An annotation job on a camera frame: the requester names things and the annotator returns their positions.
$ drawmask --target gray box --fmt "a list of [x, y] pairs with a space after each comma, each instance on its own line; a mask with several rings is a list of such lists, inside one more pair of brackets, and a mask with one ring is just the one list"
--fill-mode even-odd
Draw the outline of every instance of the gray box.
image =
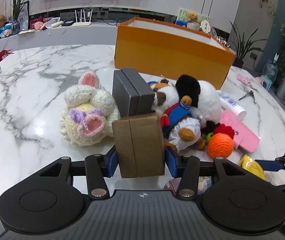
[[112, 96], [125, 117], [150, 113], [155, 92], [134, 68], [122, 68], [114, 71]]

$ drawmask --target pink card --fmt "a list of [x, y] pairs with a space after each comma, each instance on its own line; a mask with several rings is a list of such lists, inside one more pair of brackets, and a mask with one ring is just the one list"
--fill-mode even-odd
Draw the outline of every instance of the pink card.
[[235, 149], [240, 146], [246, 151], [253, 153], [260, 139], [247, 127], [245, 126], [232, 112], [225, 110], [221, 113], [220, 123], [231, 126], [238, 134], [235, 133], [234, 144]]

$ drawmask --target red scarf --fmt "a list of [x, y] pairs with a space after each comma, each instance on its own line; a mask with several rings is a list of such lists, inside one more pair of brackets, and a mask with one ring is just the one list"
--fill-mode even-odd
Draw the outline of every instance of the red scarf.
[[168, 115], [177, 105], [179, 105], [179, 103], [174, 104], [173, 106], [169, 107], [166, 111], [164, 111], [164, 114], [163, 114], [162, 118], [160, 119], [160, 126], [161, 127], [170, 125], [170, 120], [169, 120]]

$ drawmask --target plush toy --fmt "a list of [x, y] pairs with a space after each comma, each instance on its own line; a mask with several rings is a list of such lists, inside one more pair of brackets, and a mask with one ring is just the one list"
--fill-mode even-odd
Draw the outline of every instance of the plush toy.
[[196, 22], [198, 20], [198, 14], [195, 12], [188, 12], [187, 17], [187, 22]]
[[165, 146], [171, 146], [176, 152], [184, 150], [188, 146], [196, 145], [199, 149], [204, 148], [204, 140], [201, 137], [200, 123], [191, 117], [188, 110], [191, 104], [189, 96], [179, 100], [179, 95], [174, 86], [163, 85], [165, 83], [149, 84], [156, 91], [152, 106], [160, 119], [160, 126], [168, 141]]
[[91, 146], [105, 136], [113, 137], [111, 123], [120, 118], [120, 113], [112, 95], [100, 89], [94, 72], [85, 73], [78, 85], [68, 88], [65, 101], [60, 133], [68, 142]]
[[215, 87], [207, 81], [182, 75], [176, 82], [179, 98], [190, 96], [192, 117], [200, 121], [202, 132], [213, 132], [221, 119], [221, 102]]
[[36, 23], [35, 23], [35, 29], [36, 29], [36, 30], [40, 30], [40, 28], [41, 28], [43, 25], [44, 25], [43, 22], [36, 22]]
[[209, 135], [207, 153], [211, 158], [223, 157], [228, 158], [234, 150], [235, 131], [224, 124], [218, 126], [212, 137]]

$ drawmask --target panda plush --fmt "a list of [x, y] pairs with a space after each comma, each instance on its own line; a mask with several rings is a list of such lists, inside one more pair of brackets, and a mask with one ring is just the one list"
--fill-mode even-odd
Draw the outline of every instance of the panda plush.
[[196, 80], [188, 75], [181, 75], [175, 86], [180, 99], [183, 96], [191, 97], [189, 110], [192, 117], [200, 121], [202, 132], [213, 132], [221, 119], [221, 102], [215, 87], [205, 80]]

